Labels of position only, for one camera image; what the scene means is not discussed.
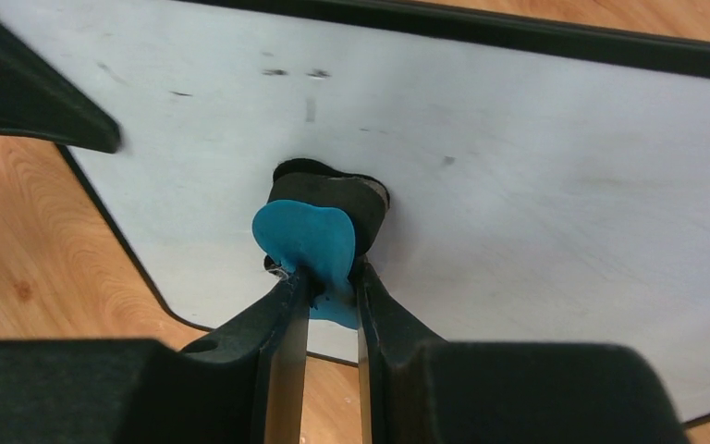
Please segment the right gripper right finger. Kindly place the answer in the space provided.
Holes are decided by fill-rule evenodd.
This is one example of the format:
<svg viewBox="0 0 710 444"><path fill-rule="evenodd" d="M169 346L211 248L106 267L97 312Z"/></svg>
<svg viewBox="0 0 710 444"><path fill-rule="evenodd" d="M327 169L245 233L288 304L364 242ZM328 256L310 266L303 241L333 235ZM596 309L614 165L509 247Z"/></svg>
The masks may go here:
<svg viewBox="0 0 710 444"><path fill-rule="evenodd" d="M653 368L616 344L448 341L354 273L367 443L685 443Z"/></svg>

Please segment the white whiteboard black frame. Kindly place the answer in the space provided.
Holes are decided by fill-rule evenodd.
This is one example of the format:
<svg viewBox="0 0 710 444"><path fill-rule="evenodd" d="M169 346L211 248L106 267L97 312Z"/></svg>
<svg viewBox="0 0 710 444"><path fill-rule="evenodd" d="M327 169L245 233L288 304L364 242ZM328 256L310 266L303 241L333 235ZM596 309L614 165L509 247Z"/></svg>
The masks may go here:
<svg viewBox="0 0 710 444"><path fill-rule="evenodd" d="M384 183L370 251L446 339L616 342L710 413L710 80L176 1L0 1L119 124L71 149L170 311L275 284L251 221L296 157Z"/></svg>

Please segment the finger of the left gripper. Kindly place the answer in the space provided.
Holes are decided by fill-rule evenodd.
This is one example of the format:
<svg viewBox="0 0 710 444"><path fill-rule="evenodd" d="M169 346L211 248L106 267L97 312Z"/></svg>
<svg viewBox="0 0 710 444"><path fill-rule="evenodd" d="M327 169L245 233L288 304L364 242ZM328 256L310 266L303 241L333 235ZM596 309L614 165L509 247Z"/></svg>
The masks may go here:
<svg viewBox="0 0 710 444"><path fill-rule="evenodd" d="M121 143L116 121L1 23L0 135L109 154Z"/></svg>

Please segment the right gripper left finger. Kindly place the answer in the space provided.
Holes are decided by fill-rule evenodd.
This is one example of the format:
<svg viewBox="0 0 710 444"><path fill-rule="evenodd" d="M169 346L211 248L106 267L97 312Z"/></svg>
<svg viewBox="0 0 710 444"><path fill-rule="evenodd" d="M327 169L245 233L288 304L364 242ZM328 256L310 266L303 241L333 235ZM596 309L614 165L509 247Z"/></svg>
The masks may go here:
<svg viewBox="0 0 710 444"><path fill-rule="evenodd" d="M296 443L312 293L300 269L179 351L0 340L0 443Z"/></svg>

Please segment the blue black whiteboard eraser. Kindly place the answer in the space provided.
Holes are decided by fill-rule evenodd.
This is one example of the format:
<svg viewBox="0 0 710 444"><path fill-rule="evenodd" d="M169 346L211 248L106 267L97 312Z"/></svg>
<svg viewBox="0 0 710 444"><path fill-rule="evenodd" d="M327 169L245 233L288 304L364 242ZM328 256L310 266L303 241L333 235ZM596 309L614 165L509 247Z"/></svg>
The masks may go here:
<svg viewBox="0 0 710 444"><path fill-rule="evenodd" d="M390 208L378 179L294 158L273 173L266 204L252 222L267 270L289 276L310 272L310 317L347 329L358 326L349 276L371 249Z"/></svg>

